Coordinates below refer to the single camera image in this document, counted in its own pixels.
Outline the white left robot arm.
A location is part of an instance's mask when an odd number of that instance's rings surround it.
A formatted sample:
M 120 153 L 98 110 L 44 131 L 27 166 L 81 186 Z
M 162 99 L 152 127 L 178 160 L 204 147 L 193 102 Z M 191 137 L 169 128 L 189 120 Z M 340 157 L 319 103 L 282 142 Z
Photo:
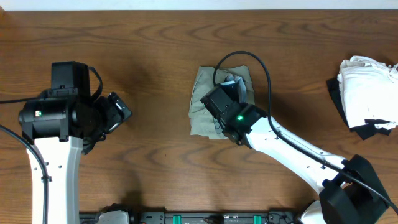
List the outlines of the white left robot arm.
M 80 158 L 132 115 L 112 92 L 45 90 L 19 113 L 32 172 L 33 223 L 78 223 Z

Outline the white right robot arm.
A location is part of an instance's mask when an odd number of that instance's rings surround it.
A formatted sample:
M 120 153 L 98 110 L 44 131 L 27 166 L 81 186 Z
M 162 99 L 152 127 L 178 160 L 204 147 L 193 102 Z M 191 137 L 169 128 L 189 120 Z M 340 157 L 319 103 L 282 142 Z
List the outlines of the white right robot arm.
M 376 223 L 388 209 L 397 210 L 367 159 L 346 159 L 310 144 L 243 101 L 244 95 L 239 82 L 225 81 L 207 94 L 206 105 L 232 142 L 280 162 L 318 194 L 299 223 Z

